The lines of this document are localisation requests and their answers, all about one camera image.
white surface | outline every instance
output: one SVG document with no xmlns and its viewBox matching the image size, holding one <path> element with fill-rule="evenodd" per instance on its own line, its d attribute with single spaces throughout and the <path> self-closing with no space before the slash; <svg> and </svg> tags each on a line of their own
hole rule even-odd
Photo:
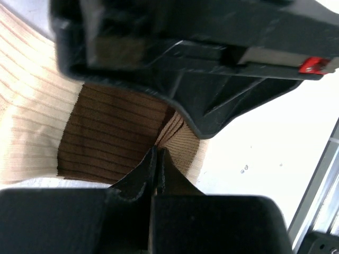
<svg viewBox="0 0 339 254">
<path fill-rule="evenodd" d="M 47 0 L 1 1 L 50 35 Z M 319 2 L 339 13 L 338 0 Z M 213 194 L 268 196 L 289 225 L 339 116 L 338 79 L 339 74 L 334 74 L 304 82 L 290 94 L 230 123 L 211 140 L 197 186 Z M 14 186 L 105 185 L 47 178 Z"/>
</svg>

ribbed fabric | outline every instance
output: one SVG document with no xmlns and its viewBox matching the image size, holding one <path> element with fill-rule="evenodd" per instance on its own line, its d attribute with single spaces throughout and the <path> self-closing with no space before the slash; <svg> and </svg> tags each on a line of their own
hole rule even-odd
<svg viewBox="0 0 339 254">
<path fill-rule="evenodd" d="M 61 76 L 54 44 L 0 5 L 0 183 L 55 176 L 113 184 L 154 144 L 193 183 L 207 141 L 151 96 Z"/>
<path fill-rule="evenodd" d="M 57 175 L 81 84 L 58 73 L 54 44 L 0 5 L 0 182 Z"/>
<path fill-rule="evenodd" d="M 85 84 L 59 147 L 59 175 L 114 184 L 154 145 L 167 111 L 147 95 Z"/>
<path fill-rule="evenodd" d="M 159 148 L 167 148 L 177 169 L 195 184 L 207 152 L 208 142 L 209 140 L 199 140 L 184 119 L 175 112 L 161 131 L 156 145 Z"/>
</svg>

black plastic part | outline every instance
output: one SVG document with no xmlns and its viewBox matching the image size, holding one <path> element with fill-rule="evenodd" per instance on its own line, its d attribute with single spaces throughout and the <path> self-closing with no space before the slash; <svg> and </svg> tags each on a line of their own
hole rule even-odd
<svg viewBox="0 0 339 254">
<path fill-rule="evenodd" d="M 3 254 L 292 252 L 271 200 L 204 196 L 156 148 L 111 188 L 9 189 L 0 207 Z"/>
<path fill-rule="evenodd" d="M 150 236 L 152 254 L 293 253 L 279 209 L 264 197 L 155 196 Z"/>
<path fill-rule="evenodd" d="M 298 254 L 339 254 L 339 237 L 312 232 L 305 236 Z"/>
<path fill-rule="evenodd" d="M 51 0 L 51 24 L 63 74 L 163 99 L 200 139 L 322 77 L 233 50 L 339 56 L 339 15 L 315 0 Z"/>
</svg>

brown ribbed fabric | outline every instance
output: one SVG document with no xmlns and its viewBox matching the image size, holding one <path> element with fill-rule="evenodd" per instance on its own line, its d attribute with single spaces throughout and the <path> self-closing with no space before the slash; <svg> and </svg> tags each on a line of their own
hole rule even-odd
<svg viewBox="0 0 339 254">
<path fill-rule="evenodd" d="M 54 43 L 0 5 L 0 183 L 61 177 L 115 183 L 154 144 L 195 182 L 207 141 L 151 96 L 69 80 Z"/>
<path fill-rule="evenodd" d="M 168 106 L 118 88 L 85 84 L 58 151 L 58 175 L 113 184 L 154 145 Z"/>
</svg>

red latch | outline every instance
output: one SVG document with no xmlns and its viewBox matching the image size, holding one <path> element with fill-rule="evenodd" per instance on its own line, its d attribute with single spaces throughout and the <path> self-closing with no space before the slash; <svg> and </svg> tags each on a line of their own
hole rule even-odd
<svg viewBox="0 0 339 254">
<path fill-rule="evenodd" d="M 310 57 L 302 64 L 299 72 L 305 74 L 325 75 L 327 72 L 323 72 L 323 69 L 329 62 L 330 60 L 325 58 Z"/>
</svg>

